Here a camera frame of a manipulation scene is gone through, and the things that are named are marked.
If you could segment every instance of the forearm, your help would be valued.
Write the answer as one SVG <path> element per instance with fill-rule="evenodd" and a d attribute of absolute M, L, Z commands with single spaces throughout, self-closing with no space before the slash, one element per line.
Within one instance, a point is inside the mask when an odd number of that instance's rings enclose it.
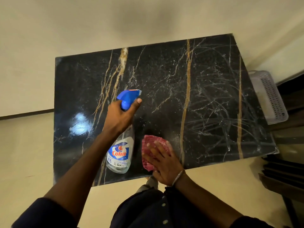
<path fill-rule="evenodd" d="M 44 197 L 60 204 L 78 222 L 103 157 L 117 136 L 115 132 L 103 131 Z"/>
<path fill-rule="evenodd" d="M 242 216 L 228 204 L 197 185 L 186 174 L 180 177 L 175 187 L 217 227 L 228 228 Z"/>

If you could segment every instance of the pants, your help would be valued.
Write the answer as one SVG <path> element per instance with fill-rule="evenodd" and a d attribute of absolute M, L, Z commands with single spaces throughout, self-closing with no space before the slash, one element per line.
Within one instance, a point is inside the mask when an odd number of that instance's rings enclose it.
<path fill-rule="evenodd" d="M 146 184 L 142 185 L 137 191 L 136 193 L 142 192 L 144 190 L 148 190 L 150 188 L 154 187 L 154 189 L 158 190 L 158 181 L 151 176 L 149 178 L 149 180 L 146 182 Z"/>

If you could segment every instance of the dark shirt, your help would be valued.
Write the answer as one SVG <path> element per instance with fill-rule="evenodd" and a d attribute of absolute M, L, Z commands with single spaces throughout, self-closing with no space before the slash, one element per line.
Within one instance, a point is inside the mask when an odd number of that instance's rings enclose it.
<path fill-rule="evenodd" d="M 37 199 L 12 225 L 13 228 L 73 227 L 72 215 L 56 202 Z M 132 195 L 116 210 L 111 228 L 134 227 L 214 227 L 213 224 L 179 191 L 166 187 L 165 192 L 149 189 Z M 257 218 L 243 216 L 230 228 L 271 227 Z"/>

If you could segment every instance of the spray bottle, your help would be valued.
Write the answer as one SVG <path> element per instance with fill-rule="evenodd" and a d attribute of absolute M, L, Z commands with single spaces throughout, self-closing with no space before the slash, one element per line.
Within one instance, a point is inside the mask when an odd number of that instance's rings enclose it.
<path fill-rule="evenodd" d="M 141 94 L 141 90 L 125 90 L 118 96 L 122 100 L 121 109 L 127 111 Z M 134 148 L 134 128 L 130 125 L 113 143 L 107 152 L 107 167 L 113 172 L 124 174 L 131 165 Z"/>

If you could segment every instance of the hand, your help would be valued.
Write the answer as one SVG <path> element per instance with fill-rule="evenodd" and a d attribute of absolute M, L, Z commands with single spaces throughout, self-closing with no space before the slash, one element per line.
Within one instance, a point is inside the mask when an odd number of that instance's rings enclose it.
<path fill-rule="evenodd" d="M 153 171 L 153 176 L 160 183 L 172 186 L 177 175 L 184 169 L 179 160 L 177 159 L 171 144 L 167 141 L 167 146 L 169 147 L 170 154 L 168 154 L 162 145 L 155 141 L 154 145 L 147 144 L 148 148 L 151 150 L 155 158 L 142 153 L 142 157 L 150 162 L 156 169 Z"/>
<path fill-rule="evenodd" d="M 126 112 L 121 110 L 121 100 L 112 102 L 108 106 L 107 117 L 103 126 L 103 131 L 111 131 L 116 133 L 118 136 L 122 134 L 129 125 L 132 123 L 132 119 L 137 109 L 140 107 L 142 100 L 136 99 L 130 109 Z"/>

